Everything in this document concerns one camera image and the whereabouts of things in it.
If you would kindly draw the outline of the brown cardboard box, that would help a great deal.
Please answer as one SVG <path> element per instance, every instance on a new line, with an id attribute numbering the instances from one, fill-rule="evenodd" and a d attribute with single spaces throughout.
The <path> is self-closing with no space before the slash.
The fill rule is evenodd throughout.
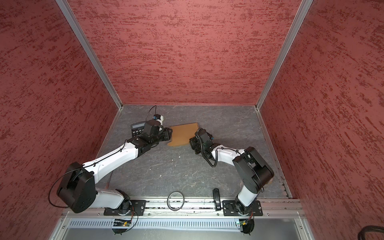
<path id="1" fill-rule="evenodd" d="M 168 146 L 179 147 L 188 145 L 189 140 L 195 136 L 195 133 L 198 128 L 198 123 L 171 126 L 173 132 L 171 142 L 168 143 Z"/>

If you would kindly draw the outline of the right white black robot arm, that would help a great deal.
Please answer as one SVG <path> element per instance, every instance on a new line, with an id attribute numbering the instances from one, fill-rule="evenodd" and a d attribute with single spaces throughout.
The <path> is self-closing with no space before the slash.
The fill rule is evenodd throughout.
<path id="1" fill-rule="evenodd" d="M 235 198 L 235 209 L 245 216 L 251 212 L 253 202 L 275 173 L 255 148 L 233 149 L 214 143 L 213 139 L 211 134 L 200 128 L 189 142 L 195 154 L 201 155 L 210 167 L 215 168 L 222 162 L 236 168 L 243 187 Z"/>

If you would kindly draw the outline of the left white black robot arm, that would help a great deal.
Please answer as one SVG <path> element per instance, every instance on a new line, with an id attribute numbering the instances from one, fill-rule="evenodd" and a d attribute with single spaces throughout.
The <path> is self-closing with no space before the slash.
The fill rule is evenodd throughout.
<path id="1" fill-rule="evenodd" d="M 124 191 L 98 189 L 96 184 L 118 167 L 137 159 L 160 142 L 169 141 L 172 132 L 172 129 L 163 127 L 159 120 L 145 122 L 140 135 L 125 140 L 110 153 L 84 164 L 70 164 L 58 186 L 57 196 L 74 213 L 104 208 L 120 216 L 132 214 L 131 199 Z"/>

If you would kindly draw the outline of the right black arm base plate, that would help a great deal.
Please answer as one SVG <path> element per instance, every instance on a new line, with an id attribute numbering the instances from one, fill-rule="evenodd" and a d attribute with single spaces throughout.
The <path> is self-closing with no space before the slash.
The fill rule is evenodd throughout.
<path id="1" fill-rule="evenodd" d="M 244 207 L 240 202 L 225 200 L 222 201 L 224 216 L 239 216 L 239 217 L 250 217 L 251 213 L 253 216 L 263 216 L 263 210 L 260 201 L 253 201 L 248 207 Z"/>

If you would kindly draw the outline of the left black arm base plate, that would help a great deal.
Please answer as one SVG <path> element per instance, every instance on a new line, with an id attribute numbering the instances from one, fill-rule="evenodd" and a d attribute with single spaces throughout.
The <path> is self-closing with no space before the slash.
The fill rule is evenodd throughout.
<path id="1" fill-rule="evenodd" d="M 104 216 L 143 216 L 146 208 L 146 203 L 147 201 L 145 200 L 123 201 L 123 203 L 117 209 L 105 208 Z"/>

